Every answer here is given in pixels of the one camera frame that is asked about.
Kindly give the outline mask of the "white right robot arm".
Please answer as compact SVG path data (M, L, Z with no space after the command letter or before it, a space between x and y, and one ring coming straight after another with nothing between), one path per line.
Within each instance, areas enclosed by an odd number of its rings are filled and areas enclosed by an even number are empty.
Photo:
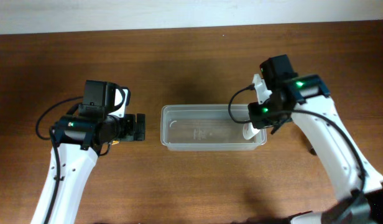
M279 129L293 121L307 137L335 191L337 203L285 223L383 223L383 176L373 168L342 123L331 93L318 75L298 76L286 55L262 62L272 92L260 115Z

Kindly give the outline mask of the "white tube with red cap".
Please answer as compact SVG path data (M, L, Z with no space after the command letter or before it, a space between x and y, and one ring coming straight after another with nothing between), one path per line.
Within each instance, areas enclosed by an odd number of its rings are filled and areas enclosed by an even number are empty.
M252 123L246 123L242 129L242 135L244 139L250 140L260 132L260 129L256 129Z

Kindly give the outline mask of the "clear plastic container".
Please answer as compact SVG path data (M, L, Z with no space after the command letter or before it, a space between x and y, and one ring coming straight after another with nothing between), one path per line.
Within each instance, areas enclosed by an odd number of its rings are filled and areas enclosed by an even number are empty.
M267 141L265 130L250 139L235 123L227 105L166 105L160 140L171 151L253 151Z

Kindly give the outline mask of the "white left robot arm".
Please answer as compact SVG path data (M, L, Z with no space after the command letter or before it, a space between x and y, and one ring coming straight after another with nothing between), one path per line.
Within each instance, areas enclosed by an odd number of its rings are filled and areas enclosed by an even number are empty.
M83 96L49 128L50 166L32 223L74 223L97 160L120 142L145 139L145 115L127 114L126 86L88 80Z

